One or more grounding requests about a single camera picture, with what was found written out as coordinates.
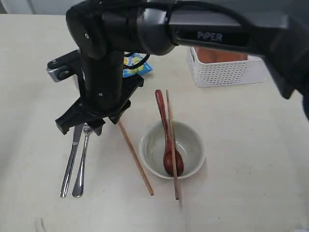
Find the wooden spoon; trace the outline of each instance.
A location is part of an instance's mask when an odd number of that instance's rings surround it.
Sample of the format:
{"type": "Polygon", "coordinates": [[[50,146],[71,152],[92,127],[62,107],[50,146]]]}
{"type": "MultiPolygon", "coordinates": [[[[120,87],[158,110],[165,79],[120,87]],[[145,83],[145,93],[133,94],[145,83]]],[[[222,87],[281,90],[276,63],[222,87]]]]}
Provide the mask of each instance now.
{"type": "MultiPolygon", "coordinates": [[[[165,152],[163,157],[163,165],[165,168],[165,171],[171,175],[173,174],[173,161],[172,161],[172,146],[171,146],[171,139],[169,137],[169,130],[168,130],[168,122],[166,119],[166,113],[165,113],[165,106],[164,106],[164,98],[162,91],[157,89],[155,91],[155,99],[158,104],[159,112],[162,119],[163,129],[165,133],[165,152]]],[[[175,148],[175,155],[176,155],[176,169],[177,169],[177,176],[180,176],[183,173],[183,160],[180,155],[180,153],[175,148]]]]}

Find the white basket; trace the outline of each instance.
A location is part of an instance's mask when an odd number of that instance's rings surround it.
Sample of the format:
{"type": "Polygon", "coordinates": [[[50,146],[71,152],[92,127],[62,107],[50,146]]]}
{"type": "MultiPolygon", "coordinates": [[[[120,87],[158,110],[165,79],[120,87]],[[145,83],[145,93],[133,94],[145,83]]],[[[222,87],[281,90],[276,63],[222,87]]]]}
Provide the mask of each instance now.
{"type": "Polygon", "coordinates": [[[231,86],[260,83],[269,72],[262,59],[248,56],[248,60],[202,63],[193,47],[189,47],[187,61],[194,84],[198,87],[231,86]]]}

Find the wooden chopstick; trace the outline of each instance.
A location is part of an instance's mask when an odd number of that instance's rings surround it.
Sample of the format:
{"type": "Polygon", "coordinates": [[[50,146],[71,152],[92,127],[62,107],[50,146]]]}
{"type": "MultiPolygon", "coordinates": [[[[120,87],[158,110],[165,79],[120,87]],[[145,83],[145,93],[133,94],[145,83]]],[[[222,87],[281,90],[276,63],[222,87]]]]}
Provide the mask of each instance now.
{"type": "Polygon", "coordinates": [[[178,185],[177,167],[176,167],[173,115],[172,115],[172,109],[171,109],[170,102],[169,102],[169,91],[168,90],[166,90],[166,99],[168,102],[169,135],[170,135],[171,147],[172,147],[172,163],[173,163],[173,174],[174,174],[175,198],[176,200],[179,200],[180,195],[179,195],[179,185],[178,185]]]}
{"type": "Polygon", "coordinates": [[[123,136],[124,136],[124,138],[126,140],[126,143],[127,143],[128,147],[129,147],[129,149],[130,149],[130,151],[132,153],[133,159],[134,159],[134,161],[135,161],[135,163],[137,165],[137,168],[139,169],[139,172],[140,172],[140,174],[141,174],[141,176],[142,176],[142,178],[143,178],[143,180],[145,182],[145,185],[146,185],[150,195],[153,195],[154,194],[153,188],[151,187],[151,185],[150,185],[150,183],[149,183],[149,181],[147,179],[147,176],[146,176],[146,174],[145,174],[145,172],[144,172],[144,170],[143,170],[143,168],[142,168],[142,166],[140,164],[139,158],[136,155],[136,152],[135,152],[135,150],[133,148],[133,145],[132,145],[132,143],[131,143],[131,141],[129,139],[129,136],[126,133],[124,125],[122,124],[122,122],[120,120],[118,121],[118,125],[119,125],[120,130],[121,130],[121,132],[122,132],[122,134],[123,134],[123,136]]]}

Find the white table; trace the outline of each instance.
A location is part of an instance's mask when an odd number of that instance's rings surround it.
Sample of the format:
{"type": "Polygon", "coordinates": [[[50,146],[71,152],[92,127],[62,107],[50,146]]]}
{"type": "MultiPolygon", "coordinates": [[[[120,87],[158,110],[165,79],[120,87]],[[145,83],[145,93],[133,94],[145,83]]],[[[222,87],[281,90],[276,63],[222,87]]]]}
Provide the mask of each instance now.
{"type": "Polygon", "coordinates": [[[197,88],[186,48],[149,60],[154,71],[132,96],[122,121],[137,149],[160,120],[155,90],[169,89],[174,117],[202,137],[207,162],[173,183],[147,171],[151,197],[121,135],[107,122],[88,147],[84,196],[59,197],[72,131],[54,120],[78,98],[72,80],[53,83],[48,61],[76,48],[63,16],[0,15],[0,231],[287,232],[309,222],[309,124],[294,94],[284,100],[262,84],[197,88]]]}

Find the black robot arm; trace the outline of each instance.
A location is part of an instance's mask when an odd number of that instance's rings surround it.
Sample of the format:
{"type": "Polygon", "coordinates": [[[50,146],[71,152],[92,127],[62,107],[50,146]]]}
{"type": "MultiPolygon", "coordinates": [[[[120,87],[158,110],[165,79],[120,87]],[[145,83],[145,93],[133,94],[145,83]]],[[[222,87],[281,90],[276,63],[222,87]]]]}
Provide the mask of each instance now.
{"type": "Polygon", "coordinates": [[[65,134],[87,122],[100,128],[103,118],[117,123],[143,80],[122,79],[124,52],[165,55],[177,45],[203,46],[260,56],[284,98],[296,89],[309,96],[309,17],[306,1],[236,0],[232,5],[205,1],[87,0],[66,15],[80,48],[75,65],[80,99],[56,123],[65,134]]]}

